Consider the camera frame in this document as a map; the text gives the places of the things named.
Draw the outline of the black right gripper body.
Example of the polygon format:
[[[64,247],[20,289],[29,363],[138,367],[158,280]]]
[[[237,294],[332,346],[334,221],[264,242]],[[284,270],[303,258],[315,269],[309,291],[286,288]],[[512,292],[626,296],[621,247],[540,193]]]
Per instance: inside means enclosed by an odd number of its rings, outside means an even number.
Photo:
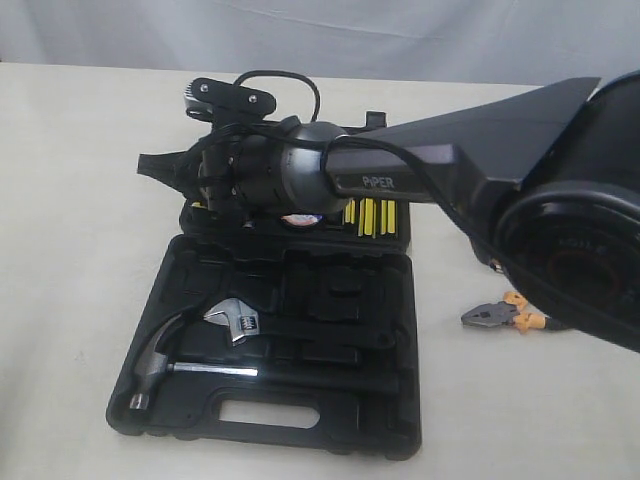
[[[215,218],[285,213],[283,124],[230,124],[179,156],[179,192]]]

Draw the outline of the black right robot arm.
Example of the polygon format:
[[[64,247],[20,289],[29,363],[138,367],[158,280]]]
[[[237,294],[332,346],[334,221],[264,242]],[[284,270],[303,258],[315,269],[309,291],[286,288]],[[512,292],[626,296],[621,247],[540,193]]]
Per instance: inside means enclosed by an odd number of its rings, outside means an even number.
[[[539,310],[639,348],[639,75],[562,80],[444,115],[344,127],[274,121],[275,98],[197,78],[188,150],[140,175],[213,216],[330,215],[355,199],[431,203]]]

